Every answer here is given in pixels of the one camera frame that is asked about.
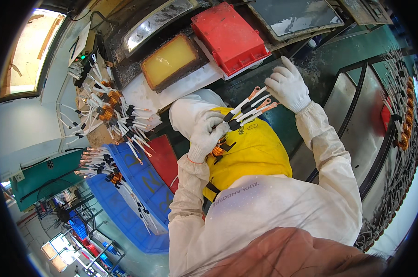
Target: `window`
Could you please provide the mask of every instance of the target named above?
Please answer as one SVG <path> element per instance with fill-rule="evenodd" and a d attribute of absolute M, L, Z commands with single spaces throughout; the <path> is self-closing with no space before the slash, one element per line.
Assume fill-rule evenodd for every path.
<path fill-rule="evenodd" d="M 37 86 L 43 64 L 65 17 L 57 12 L 34 10 L 13 47 L 0 99 L 38 95 Z"/>
<path fill-rule="evenodd" d="M 61 233 L 43 245 L 41 250 L 59 272 L 65 270 L 80 256 L 80 253 L 74 250 L 73 246 Z"/>

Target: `yellow vest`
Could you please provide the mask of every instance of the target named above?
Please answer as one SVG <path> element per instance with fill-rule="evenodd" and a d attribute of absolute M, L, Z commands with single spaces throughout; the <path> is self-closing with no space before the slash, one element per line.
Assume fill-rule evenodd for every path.
<path fill-rule="evenodd" d="M 232 108 L 213 108 L 222 114 L 227 114 Z M 220 191 L 227 189 L 234 181 L 245 175 L 275 175 L 284 174 L 292 177 L 289 156 L 277 134 L 261 119 L 254 119 L 236 131 L 229 131 L 226 143 L 232 145 L 229 152 L 214 164 L 216 159 L 209 155 L 206 162 L 209 165 L 209 181 Z M 213 201 L 216 194 L 207 187 L 203 195 Z"/>

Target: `red plastic crate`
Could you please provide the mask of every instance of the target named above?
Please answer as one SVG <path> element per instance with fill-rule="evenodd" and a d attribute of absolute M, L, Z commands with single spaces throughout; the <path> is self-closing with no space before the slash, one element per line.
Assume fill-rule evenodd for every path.
<path fill-rule="evenodd" d="M 195 34 L 212 52 L 227 76 L 271 54 L 258 31 L 226 2 L 197 14 L 191 20 Z"/>

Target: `blue plastic crate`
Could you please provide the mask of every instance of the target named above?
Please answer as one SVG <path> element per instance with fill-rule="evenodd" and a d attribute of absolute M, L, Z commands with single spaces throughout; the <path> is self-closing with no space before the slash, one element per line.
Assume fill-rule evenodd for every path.
<path fill-rule="evenodd" d="M 134 191 L 140 202 L 149 210 L 166 230 L 168 230 L 169 205 L 173 193 L 163 182 L 150 161 L 139 154 L 143 165 L 135 158 L 127 144 L 105 145 L 120 169 L 124 179 Z M 105 180 L 106 174 L 99 174 L 86 182 L 109 218 L 142 252 L 147 254 L 166 254 L 169 252 L 169 234 L 148 233 L 142 220 L 124 201 L 114 185 Z"/>

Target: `hand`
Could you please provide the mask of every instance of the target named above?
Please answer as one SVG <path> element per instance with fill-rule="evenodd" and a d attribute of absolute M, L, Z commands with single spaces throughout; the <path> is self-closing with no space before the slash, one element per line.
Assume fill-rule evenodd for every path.
<path fill-rule="evenodd" d="M 224 115 L 217 111 L 207 111 L 198 120 L 190 136 L 187 158 L 193 163 L 203 163 L 206 156 L 217 146 L 218 140 L 227 133 L 229 125 L 223 122 Z"/>
<path fill-rule="evenodd" d="M 270 87 L 267 91 L 281 104 L 298 114 L 311 102 L 309 90 L 301 77 L 300 72 L 285 56 L 281 56 L 285 67 L 274 68 L 270 78 L 264 83 Z"/>

